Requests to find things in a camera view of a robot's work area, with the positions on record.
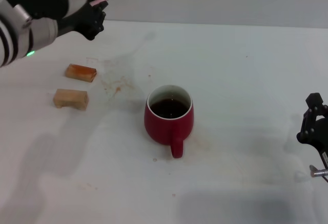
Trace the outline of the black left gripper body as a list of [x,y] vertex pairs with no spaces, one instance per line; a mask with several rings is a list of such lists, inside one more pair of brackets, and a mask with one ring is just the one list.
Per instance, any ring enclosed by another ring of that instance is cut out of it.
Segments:
[[58,20],[57,26],[58,37],[75,31],[83,35],[88,40],[94,40],[94,19],[92,7],[89,3],[84,4],[77,12]]

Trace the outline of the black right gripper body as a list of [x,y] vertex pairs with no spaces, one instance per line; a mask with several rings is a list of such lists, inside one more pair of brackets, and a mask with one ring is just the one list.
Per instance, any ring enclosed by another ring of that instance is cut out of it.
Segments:
[[327,118],[317,120],[313,130],[310,145],[318,151],[324,167],[327,168]]

